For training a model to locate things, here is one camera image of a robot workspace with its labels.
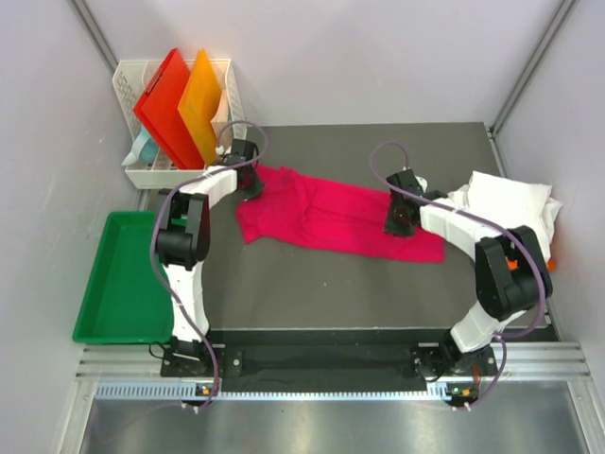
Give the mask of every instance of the red cutting board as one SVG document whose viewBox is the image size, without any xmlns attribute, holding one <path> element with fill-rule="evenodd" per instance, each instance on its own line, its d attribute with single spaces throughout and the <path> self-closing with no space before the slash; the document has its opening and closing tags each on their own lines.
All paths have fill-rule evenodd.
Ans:
<svg viewBox="0 0 605 454">
<path fill-rule="evenodd" d="M 172 49 L 133 109 L 151 137 L 180 169 L 204 168 L 204 160 L 178 110 L 190 75 L 179 49 Z"/>
</svg>

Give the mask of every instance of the white cloth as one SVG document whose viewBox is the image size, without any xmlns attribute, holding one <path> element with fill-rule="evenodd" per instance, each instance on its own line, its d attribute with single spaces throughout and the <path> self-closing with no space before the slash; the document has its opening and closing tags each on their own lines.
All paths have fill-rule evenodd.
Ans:
<svg viewBox="0 0 605 454">
<path fill-rule="evenodd" d="M 538 237 L 544 260 L 550 259 L 555 218 L 562 204 L 550 197 L 552 186 L 521 183 L 473 172 L 468 184 L 448 194 L 455 206 L 506 229 L 526 225 Z"/>
</svg>

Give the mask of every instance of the cable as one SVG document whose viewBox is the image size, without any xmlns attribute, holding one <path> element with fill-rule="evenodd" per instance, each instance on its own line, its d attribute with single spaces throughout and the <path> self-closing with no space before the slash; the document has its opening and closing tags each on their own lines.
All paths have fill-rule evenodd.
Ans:
<svg viewBox="0 0 605 454">
<path fill-rule="evenodd" d="M 164 277 L 162 276 L 162 274 L 160 273 L 160 270 L 156 263 L 155 245 L 158 240 L 158 234 L 160 233 L 160 224 L 162 223 L 162 218 L 164 217 L 164 214 L 165 214 L 166 210 L 168 209 L 168 206 L 170 206 L 170 203 L 172 202 L 172 198 L 175 196 L 175 194 L 177 192 L 179 192 L 179 190 L 182 187 L 187 186 L 188 184 L 198 183 L 207 178 L 214 177 L 215 175 L 217 175 L 221 172 L 225 172 L 227 170 L 236 170 L 240 167 L 254 164 L 255 162 L 259 161 L 265 155 L 265 153 L 267 152 L 267 149 L 268 149 L 267 135 L 265 134 L 265 132 L 263 131 L 263 129 L 260 126 L 256 125 L 255 123 L 252 123 L 251 121 L 248 121 L 248 120 L 235 120 L 235 121 L 230 122 L 229 124 L 227 124 L 227 126 L 225 126 L 222 130 L 220 130 L 220 133 L 218 134 L 218 138 L 216 139 L 216 141 L 220 144 L 220 139 L 222 138 L 223 133 L 231 126 L 237 125 L 237 124 L 246 124 L 246 125 L 250 125 L 250 126 L 256 128 L 263 136 L 263 150 L 257 156 L 255 156 L 252 159 L 249 159 L 248 161 L 245 161 L 243 163 L 234 164 L 232 166 L 219 167 L 210 172 L 206 171 L 196 178 L 193 178 L 186 182 L 177 184 L 165 197 L 164 203 L 162 203 L 162 206 L 158 210 L 158 214 L 157 214 L 157 216 L 155 218 L 155 222 L 153 224 L 153 231 L 151 233 L 151 242 L 149 244 L 149 261 L 151 262 L 151 268 L 153 269 L 153 272 L 155 273 L 156 277 L 160 281 L 160 284 L 162 284 L 162 286 L 166 290 L 168 290 L 168 293 L 170 293 L 170 295 L 174 299 L 175 304 L 179 307 L 179 310 L 181 311 L 181 314 L 185 318 L 187 323 L 189 323 L 191 328 L 201 338 L 201 340 L 203 341 L 204 345 L 206 346 L 206 349 L 208 350 L 208 353 L 210 354 L 210 358 L 212 360 L 214 385 L 212 388 L 212 392 L 211 392 L 210 396 L 208 397 L 208 400 L 206 400 L 206 402 L 204 402 L 203 405 L 201 405 L 199 407 L 200 410 L 202 410 L 205 407 L 207 407 L 208 405 L 210 405 L 210 402 L 212 401 L 213 398 L 216 397 L 216 394 L 218 393 L 218 363 L 216 361 L 216 354 L 215 354 L 214 349 L 212 348 L 212 345 L 206 339 L 206 336 L 204 336 L 204 334 L 201 332 L 201 329 L 199 329 L 198 325 L 193 321 L 193 319 L 187 313 L 186 309 L 184 308 L 184 306 L 182 304 L 181 298 L 179 297 L 177 292 L 174 291 L 174 289 L 170 286 L 168 281 L 166 281 L 164 279 Z"/>
<path fill-rule="evenodd" d="M 398 192 L 400 194 L 403 194 L 407 198 L 412 199 L 413 201 L 416 201 L 417 203 L 420 203 L 422 205 L 433 205 L 442 210 L 450 211 L 450 212 L 456 210 L 455 208 L 453 208 L 451 206 L 444 205 L 437 201 L 430 201 L 429 199 L 425 199 L 424 197 L 417 196 L 416 194 L 408 192 L 400 187 L 397 187 L 397 186 L 387 182 L 387 179 L 385 179 L 382 175 L 380 175 L 380 173 L 378 173 L 378 171 L 376 170 L 374 161 L 375 161 L 375 156 L 378 153 L 378 151 L 380 149 L 382 149 L 383 147 L 386 147 L 389 145 L 396 145 L 397 147 L 402 149 L 406 155 L 406 165 L 408 164 L 407 151 L 401 144 L 399 144 L 397 142 L 383 142 L 382 144 L 378 144 L 376 146 L 376 148 L 374 148 L 372 154 L 370 155 L 370 169 L 371 169 L 372 173 L 374 174 L 374 176 L 382 184 L 384 184 L 387 188 L 392 189 L 393 191 Z M 529 267 L 531 268 L 531 272 L 538 284 L 538 294 L 539 294 L 539 302 L 540 302 L 538 313 L 536 314 L 536 317 L 534 318 L 534 320 L 526 328 L 513 332 L 513 333 L 506 333 L 506 334 L 503 333 L 502 338 L 503 339 L 518 339 L 518 338 L 522 338 L 522 337 L 526 336 L 542 322 L 544 315 L 545 315 L 545 310 L 546 310 L 545 283 L 542 280 L 542 276 L 540 275 L 540 271 L 538 270 L 538 266 L 536 265 L 536 262 L 534 261 L 533 257 L 531 256 L 529 251 L 526 249 L 526 247 L 521 243 L 521 241 L 519 241 L 511 232 L 509 232 L 504 227 L 502 227 L 488 219 L 482 218 L 477 215 L 473 215 L 472 213 L 469 213 L 464 210 L 457 210 L 456 213 L 460 216 L 464 216 L 465 218 L 474 220 L 475 222 L 485 224 L 488 227 L 493 228 L 496 232 L 501 233 L 506 238 L 508 238 L 512 242 L 512 244 L 515 245 L 515 247 L 519 250 L 519 252 L 523 255 L 523 257 L 527 260 Z"/>
<path fill-rule="evenodd" d="M 158 211 L 158 214 L 155 218 L 155 221 L 153 223 L 153 231 L 151 234 L 151 242 L 149 244 L 149 261 L 151 262 L 151 268 L 153 269 L 153 272 L 155 273 L 156 277 L 158 278 L 158 280 L 160 281 L 160 284 L 162 284 L 162 286 L 168 291 L 168 293 L 170 293 L 170 295 L 172 296 L 172 298 L 174 298 L 175 300 L 175 304 L 179 307 L 179 310 L 181 311 L 182 316 L 185 318 L 185 320 L 187 321 L 187 323 L 189 323 L 189 325 L 192 327 L 192 329 L 196 332 L 196 334 L 201 338 L 201 340 L 204 343 L 204 346 L 206 347 L 206 349 L 208 350 L 208 353 L 210 354 L 210 358 L 212 360 L 212 367 L 213 367 L 213 387 L 212 387 L 212 391 L 210 396 L 208 396 L 208 399 L 199 406 L 199 410 L 202 410 L 206 407 L 208 407 L 211 403 L 212 400 L 216 397 L 217 393 L 218 393 L 218 362 L 216 360 L 216 353 L 215 350 L 212 348 L 211 343 L 206 339 L 206 337 L 204 336 L 204 334 L 201 332 L 201 329 L 199 329 L 199 327 L 197 326 L 197 324 L 194 322 L 194 320 L 191 318 L 191 316 L 187 313 L 187 310 L 184 308 L 181 298 L 179 297 L 179 295 L 177 294 L 176 291 L 174 291 L 174 289 L 170 286 L 170 284 L 164 279 L 164 277 L 162 276 L 162 274 L 160 273 L 160 270 L 158 268 L 158 265 L 156 263 L 156 259 L 155 259 L 155 244 L 157 242 L 158 239 L 158 234 L 160 232 L 160 224 L 161 224 L 161 220 L 164 217 L 164 213 L 166 212 L 166 210 L 168 209 L 168 206 L 170 205 L 170 203 L 172 202 L 172 198 L 174 197 L 174 195 L 184 186 L 187 186 L 188 184 L 191 183 L 198 183 L 202 180 L 205 180 L 207 178 L 212 178 L 215 175 L 219 174 L 220 172 L 225 172 L 227 170 L 236 170 L 240 167 L 244 167 L 244 166 L 248 166 L 250 164 L 254 164 L 256 162 L 258 162 L 267 152 L 268 150 L 268 138 L 267 138 L 267 134 L 263 131 L 263 129 L 258 126 L 256 123 L 253 123 L 251 121 L 248 120 L 235 120 L 232 121 L 230 123 L 227 124 L 227 126 L 225 126 L 220 133 L 218 134 L 218 138 L 216 139 L 216 141 L 220 144 L 220 139 L 223 136 L 223 133 L 230 127 L 232 127 L 233 125 L 237 125 L 237 124 L 245 124 L 245 125 L 249 125 L 252 126 L 253 128 L 256 128 L 260 133 L 261 136 L 263 137 L 263 150 L 258 153 L 256 156 L 254 156 L 252 159 L 249 159 L 248 161 L 245 161 L 243 163 L 238 163 L 238 164 L 234 164 L 232 166 L 222 166 L 222 167 L 218 167 L 217 169 L 213 170 L 213 171 L 206 171 L 204 173 L 202 173 L 201 175 L 197 176 L 196 178 L 193 178 L 191 180 L 188 180 L 186 182 L 183 183 L 179 183 L 177 184 L 166 196 L 164 203 L 162 203 L 162 206 L 160 207 L 160 210 Z M 151 345 L 149 345 L 148 350 L 149 353 L 157 358 L 157 356 L 155 356 L 152 351 L 151 351 Z M 148 417 L 151 413 L 153 413 L 156 410 L 161 410 L 167 407 L 174 407 L 174 406 L 181 406 L 181 403 L 177 403 L 177 402 L 164 402 L 160 405 L 157 405 L 155 407 L 152 407 L 151 409 L 145 411 L 143 414 L 137 416 L 136 418 L 134 418 L 132 421 L 128 422 L 126 425 L 124 425 L 122 428 L 120 428 L 117 433 L 115 433 L 112 437 L 107 438 L 107 439 L 101 439 L 100 437 L 96 437 L 99 442 L 103 445 L 108 445 L 109 443 L 113 442 L 119 435 L 121 435 L 122 433 L 124 433 L 128 428 L 131 428 L 132 426 L 134 426 L 135 424 L 139 423 L 140 421 L 142 421 L 143 419 L 145 419 L 146 417 Z"/>
<path fill-rule="evenodd" d="M 500 379 L 500 376 L 502 376 L 502 373 L 504 372 L 504 368 L 507 365 L 507 354 L 508 354 L 507 344 L 504 342 L 504 340 L 502 339 L 501 336 L 496 336 L 493 339 L 496 342 L 498 342 L 500 345 L 502 345 L 502 361 L 500 362 L 500 367 L 498 368 L 495 375 L 493 376 L 492 383 L 490 383 L 488 385 L 488 387 L 483 392 L 483 394 L 481 394 L 475 402 L 473 402 L 472 404 L 468 404 L 468 406 L 466 406 L 468 411 L 475 409 L 477 405 L 479 405 L 481 402 L 483 402 L 487 398 L 487 396 L 490 395 L 490 393 L 492 393 L 493 389 L 495 388 L 496 383 L 498 382 L 498 380 Z"/>
<path fill-rule="evenodd" d="M 163 357 L 158 357 L 158 356 L 157 356 L 155 353 L 153 353 L 153 351 L 151 350 L 151 347 L 152 347 L 153 345 L 158 345 L 158 346 L 159 346 L 159 347 L 162 349 L 162 351 L 164 351 L 164 346 L 163 346 L 163 345 L 161 345 L 159 342 L 157 342 L 157 341 L 156 341 L 156 342 L 152 342 L 152 343 L 151 343 L 151 344 L 148 346 L 147 350 L 149 351 L 149 354 L 150 354 L 150 355 L 152 355 L 152 356 L 153 356 L 154 358 L 156 358 L 156 359 L 164 359 Z"/>
<path fill-rule="evenodd" d="M 504 371 L 504 366 L 507 362 L 507 346 L 504 342 L 504 339 L 518 339 L 518 338 L 522 338 L 525 335 L 529 334 L 531 331 L 533 331 L 543 320 L 544 315 L 545 315 L 545 310 L 546 310 L 546 289 L 545 289 L 545 283 L 542 280 L 542 276 L 540 275 L 540 271 L 538 270 L 538 266 L 536 265 L 536 262 L 534 261 L 533 257 L 531 256 L 531 254 L 529 253 L 529 251 L 526 249 L 526 247 L 521 243 L 521 241 L 519 241 L 513 234 L 511 234 L 507 229 L 505 229 L 504 227 L 496 224 L 495 222 L 492 222 L 488 219 L 482 218 L 480 216 L 476 216 L 473 215 L 467 211 L 464 210 L 458 210 L 456 208 L 453 208 L 451 206 L 447 206 L 444 205 L 442 203 L 439 203 L 437 201 L 431 201 L 429 199 L 425 199 L 424 197 L 420 197 L 417 196 L 416 194 L 413 194 L 409 191 L 406 191 L 400 187 L 397 187 L 393 184 L 390 184 L 386 178 L 384 178 L 382 175 L 380 175 L 380 173 L 378 173 L 378 170 L 376 170 L 376 166 L 374 165 L 374 161 L 376 158 L 376 154 L 378 153 L 378 151 L 380 151 L 382 148 L 387 147 L 387 146 L 396 146 L 398 148 L 400 148 L 403 152 L 404 155 L 406 156 L 406 166 L 409 165 L 409 159 L 408 159 L 408 154 L 406 149 L 404 148 L 403 145 L 399 144 L 398 142 L 383 142 L 381 144 L 378 144 L 374 150 L 372 151 L 372 154 L 370 155 L 370 160 L 369 160 L 369 165 L 370 165 L 370 170 L 372 171 L 372 173 L 374 174 L 374 176 L 382 183 L 384 184 L 387 188 L 398 192 L 399 194 L 403 194 L 404 196 L 406 196 L 409 199 L 412 199 L 413 201 L 416 201 L 417 203 L 421 204 L 421 205 L 433 205 L 436 206 L 442 210 L 445 211 L 449 211 L 449 212 L 453 212 L 456 211 L 456 214 L 460 215 L 460 216 L 464 216 L 465 218 L 474 220 L 475 222 L 479 222 L 482 223 L 484 225 L 487 225 L 488 227 L 493 228 L 496 232 L 501 233 L 502 235 L 504 235 L 506 238 L 508 238 L 512 244 L 515 245 L 515 247 L 519 250 L 519 252 L 523 255 L 523 257 L 526 259 L 526 261 L 529 264 L 529 267 L 531 268 L 531 272 L 534 276 L 534 278 L 536 279 L 536 282 L 538 284 L 538 295 L 539 295 L 539 304 L 538 304 L 538 313 L 536 314 L 536 317 L 534 318 L 534 320 L 525 328 L 514 332 L 514 333 L 507 333 L 507 334 L 500 334 L 498 336 L 496 336 L 494 339 L 499 342 L 500 344 L 502 344 L 502 364 L 500 365 L 500 368 L 498 369 L 498 371 L 496 372 L 496 375 L 493 377 L 493 381 L 492 383 L 490 383 L 490 385 L 488 386 L 488 388 L 485 390 L 485 392 L 480 395 L 478 397 L 478 399 L 473 403 L 473 404 L 469 404 L 468 405 L 468 410 L 471 410 L 473 408 L 475 408 L 480 402 L 482 402 L 493 390 L 493 387 L 496 385 L 496 383 L 498 382 L 498 379 L 500 378 L 500 376 L 502 375 L 502 372 Z"/>
</svg>

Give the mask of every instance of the white plastic basket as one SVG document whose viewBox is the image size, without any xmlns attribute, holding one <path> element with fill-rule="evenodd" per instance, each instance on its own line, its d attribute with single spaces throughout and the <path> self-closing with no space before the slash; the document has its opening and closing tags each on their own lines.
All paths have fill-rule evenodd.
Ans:
<svg viewBox="0 0 605 454">
<path fill-rule="evenodd" d="M 121 61 L 113 75 L 113 88 L 117 94 L 120 107 L 128 124 L 130 135 L 134 140 L 141 130 L 141 122 L 132 109 L 155 74 L 161 61 Z M 187 64 L 191 68 L 193 61 Z M 237 90 L 237 82 L 231 60 L 211 60 L 216 78 L 229 100 L 230 120 L 243 120 L 244 110 Z M 246 138 L 246 125 L 234 125 L 233 137 Z M 137 163 L 126 166 L 126 174 L 139 189 L 161 189 L 174 187 L 200 174 L 201 170 L 178 170 L 160 149 L 153 164 Z"/>
</svg>

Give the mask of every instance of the robotic arm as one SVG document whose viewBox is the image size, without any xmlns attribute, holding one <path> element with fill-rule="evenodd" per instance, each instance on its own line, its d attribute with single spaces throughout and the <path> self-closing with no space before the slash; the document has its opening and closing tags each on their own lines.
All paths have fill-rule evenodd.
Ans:
<svg viewBox="0 0 605 454">
<path fill-rule="evenodd" d="M 387 181 L 407 192 L 436 200 L 453 208 L 454 204 L 439 191 L 425 193 L 411 169 L 404 169 Z M 416 226 L 443 237 L 475 261 L 477 301 L 466 316 L 449 329 L 439 344 L 439 377 L 448 371 L 465 369 L 473 358 L 488 347 L 495 335 L 539 302 L 538 282 L 526 258 L 514 244 L 495 230 L 474 220 L 432 205 L 416 201 L 391 189 L 385 232 L 412 236 Z M 546 297 L 552 283 L 538 239 L 527 226 L 510 229 L 527 249 L 540 272 Z"/>
<path fill-rule="evenodd" d="M 257 152 L 255 144 L 233 140 L 232 152 L 222 158 L 221 166 L 231 166 L 251 159 Z M 387 178 L 391 185 L 411 192 L 422 199 L 439 200 L 442 205 L 454 204 L 439 191 L 425 192 L 411 169 L 404 169 Z M 184 308 L 206 335 L 208 319 L 203 307 L 201 272 L 210 245 L 210 208 L 223 197 L 240 190 L 245 199 L 261 194 L 263 185 L 252 165 L 237 170 L 228 169 L 213 178 L 185 186 L 170 203 L 161 219 L 161 229 L 155 245 L 159 261 L 164 267 L 170 286 L 180 295 Z M 468 370 L 478 357 L 489 349 L 495 335 L 499 335 L 512 321 L 536 306 L 539 286 L 527 258 L 514 243 L 494 229 L 475 220 L 457 216 L 441 208 L 424 205 L 391 189 L 390 206 L 385 232 L 398 236 L 412 236 L 417 226 L 451 242 L 475 261 L 477 300 L 466 316 L 446 331 L 437 355 L 432 355 L 428 366 L 438 379 L 449 372 Z M 546 297 L 552 293 L 552 284 L 540 244 L 527 226 L 510 229 L 519 244 L 535 262 L 542 279 Z M 198 376 L 206 370 L 205 349 L 199 335 L 174 306 L 174 329 L 169 349 L 171 368 L 179 358 L 186 366 L 163 376 Z M 199 367 L 191 367 L 197 362 Z"/>
<path fill-rule="evenodd" d="M 256 144 L 234 139 L 231 152 L 222 156 L 219 166 L 249 161 L 258 153 Z M 205 336 L 209 323 L 204 311 L 201 272 L 210 249 L 210 209 L 225 196 L 241 191 L 245 200 L 259 196 L 264 185 L 252 165 L 224 170 L 212 178 L 191 183 L 175 194 L 161 219 L 155 244 L 170 286 L 180 296 L 186 312 Z M 159 206 L 170 191 L 160 191 Z M 169 352 L 175 357 L 201 361 L 204 348 L 201 338 L 183 317 L 173 299 L 174 326 Z"/>
</svg>

